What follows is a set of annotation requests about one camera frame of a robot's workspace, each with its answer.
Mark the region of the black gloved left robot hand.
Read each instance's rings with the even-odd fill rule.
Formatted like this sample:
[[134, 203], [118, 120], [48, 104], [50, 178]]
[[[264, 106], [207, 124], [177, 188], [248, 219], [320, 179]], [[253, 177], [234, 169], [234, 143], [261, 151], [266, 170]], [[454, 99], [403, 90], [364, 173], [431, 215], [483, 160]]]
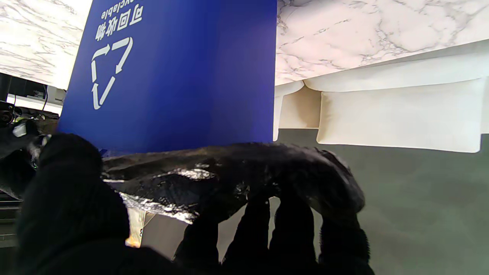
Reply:
[[[166, 258], [126, 245], [125, 202], [191, 214]], [[51, 136], [17, 217], [16, 275], [372, 275], [365, 204], [347, 165], [317, 148], [241, 143], [103, 160]]]

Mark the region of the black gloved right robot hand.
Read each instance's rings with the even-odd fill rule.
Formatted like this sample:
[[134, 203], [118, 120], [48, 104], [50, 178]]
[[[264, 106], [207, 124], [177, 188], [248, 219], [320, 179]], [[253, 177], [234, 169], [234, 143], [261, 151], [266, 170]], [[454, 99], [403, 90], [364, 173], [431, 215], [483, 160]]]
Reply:
[[39, 132], [26, 124], [1, 129], [0, 188], [7, 195], [23, 200], [23, 193], [35, 176], [27, 149]]

